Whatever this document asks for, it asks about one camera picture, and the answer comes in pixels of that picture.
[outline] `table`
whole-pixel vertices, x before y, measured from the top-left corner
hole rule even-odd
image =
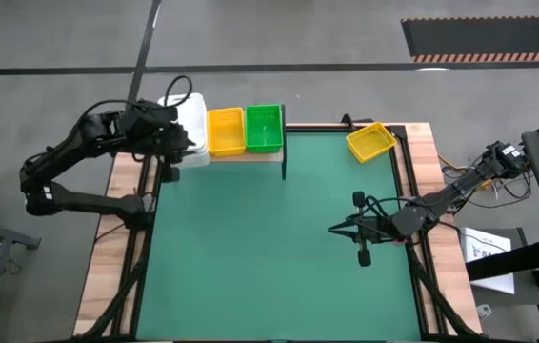
[[[317,125],[323,127],[334,124]],[[409,142],[409,154],[419,193],[434,192],[443,188],[443,176],[429,124],[411,123],[391,125],[405,126]],[[404,157],[400,149],[395,149],[395,152],[399,165],[398,170],[400,172],[401,183],[404,186],[403,194],[407,195],[410,193],[410,190]],[[240,160],[246,158],[247,155],[235,157],[235,159]],[[152,172],[154,168],[150,168],[150,170],[151,172],[149,172],[147,178],[148,181],[154,180]],[[138,178],[140,172],[140,165],[133,162],[130,156],[123,154],[117,155],[110,177],[108,195],[122,196],[131,193],[139,186]],[[442,220],[450,222],[453,219],[450,216],[445,216]],[[105,216],[100,221],[97,234],[102,234],[119,223],[115,217]],[[75,334],[83,333],[89,328],[115,295],[122,272],[125,248],[129,239],[128,236],[129,234],[126,230],[120,229],[111,235],[103,237],[94,247],[91,254],[86,287],[82,295],[82,302],[73,331]],[[144,233],[139,232],[137,236],[139,239],[137,239],[136,249],[133,252],[134,260],[138,258],[138,254],[140,253]],[[481,332],[481,326],[477,318],[456,232],[448,227],[439,226],[430,232],[429,245],[432,251],[432,259],[440,290],[465,322],[477,332]],[[130,292],[125,304],[124,316],[120,325],[122,332],[126,332],[130,326],[133,298],[134,291]],[[438,326],[434,316],[434,308],[425,292],[423,292],[423,298],[425,300],[429,331],[436,333]]]

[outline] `black post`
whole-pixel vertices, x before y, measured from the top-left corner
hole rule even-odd
[[[539,242],[467,263],[470,281],[539,268]]]

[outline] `green bin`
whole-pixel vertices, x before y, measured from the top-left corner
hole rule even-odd
[[[281,105],[248,106],[246,137],[249,152],[278,152],[284,144]]]

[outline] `white paper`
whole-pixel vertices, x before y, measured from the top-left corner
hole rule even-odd
[[[462,230],[462,246],[464,250],[465,261],[470,262],[478,260],[490,255],[499,254],[504,251],[510,251],[510,239],[500,237],[494,234],[481,232],[471,228],[463,228]],[[496,290],[499,292],[515,294],[515,283],[513,274],[491,277],[483,280],[470,281],[471,285]]]

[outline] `gray concrete floor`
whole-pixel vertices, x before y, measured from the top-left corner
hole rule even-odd
[[[0,68],[134,66],[150,0],[0,0]],[[539,0],[165,0],[148,65],[409,62],[399,20],[422,16],[539,14]],[[147,75],[139,97],[157,99],[172,75]],[[284,102],[290,122],[430,122],[437,149],[466,164],[496,139],[519,142],[539,128],[539,70],[196,74],[208,107]],[[63,139],[95,101],[125,98],[130,75],[0,76],[0,224],[43,237],[15,250],[21,274],[0,287],[0,342],[70,336],[98,217],[26,214],[17,171]],[[66,186],[103,193],[110,159],[82,162]],[[492,203],[493,194],[475,195]],[[509,198],[501,194],[500,201]],[[473,228],[523,227],[539,240],[539,191],[500,210],[467,206]],[[533,307],[495,309],[483,322],[497,338],[539,338]]]

